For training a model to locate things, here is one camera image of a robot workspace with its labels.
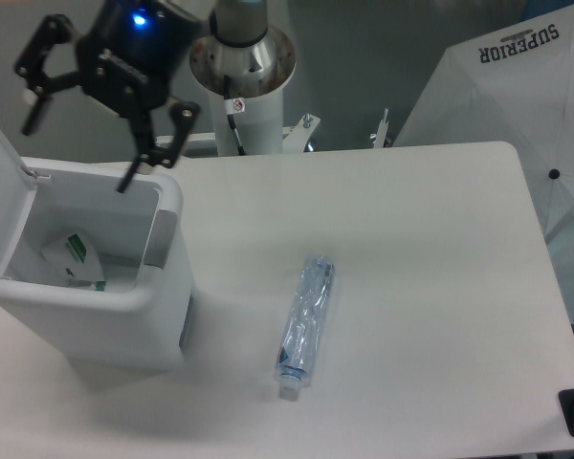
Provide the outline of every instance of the bottle cap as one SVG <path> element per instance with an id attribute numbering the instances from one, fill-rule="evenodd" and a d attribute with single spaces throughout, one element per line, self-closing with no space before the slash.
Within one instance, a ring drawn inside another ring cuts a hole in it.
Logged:
<path id="1" fill-rule="evenodd" d="M 299 390 L 302 387 L 302 379 L 292 375 L 281 375 L 280 386 L 285 390 Z"/>

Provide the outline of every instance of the warning sticker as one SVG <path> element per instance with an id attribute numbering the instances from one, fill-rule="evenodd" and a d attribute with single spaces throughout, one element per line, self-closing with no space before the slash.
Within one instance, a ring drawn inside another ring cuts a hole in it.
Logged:
<path id="1" fill-rule="evenodd" d="M 230 98 L 226 100 L 226 112 L 228 115 L 244 113 L 245 108 L 245 100 L 243 98 Z"/>

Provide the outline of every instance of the open bin lid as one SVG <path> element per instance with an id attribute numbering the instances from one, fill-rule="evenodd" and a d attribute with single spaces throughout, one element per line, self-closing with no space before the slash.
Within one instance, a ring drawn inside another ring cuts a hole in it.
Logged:
<path id="1" fill-rule="evenodd" d="M 0 276 L 4 274 L 30 214 L 35 178 L 0 131 Z"/>

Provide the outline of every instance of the blue led light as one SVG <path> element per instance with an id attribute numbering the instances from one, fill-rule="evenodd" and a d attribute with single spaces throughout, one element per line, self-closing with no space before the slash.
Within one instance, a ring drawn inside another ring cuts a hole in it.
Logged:
<path id="1" fill-rule="evenodd" d="M 134 19 L 136 27 L 143 27 L 146 25 L 146 19 L 139 14 L 132 14 L 132 19 Z"/>

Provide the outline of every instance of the white umbrella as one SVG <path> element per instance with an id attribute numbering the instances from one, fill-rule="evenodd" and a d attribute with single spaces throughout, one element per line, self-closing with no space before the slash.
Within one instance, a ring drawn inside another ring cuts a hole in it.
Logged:
<path id="1" fill-rule="evenodd" d="M 395 146 L 483 141 L 517 149 L 547 232 L 574 204 L 574 6 L 449 48 Z M 573 245 L 553 261 L 574 321 Z"/>

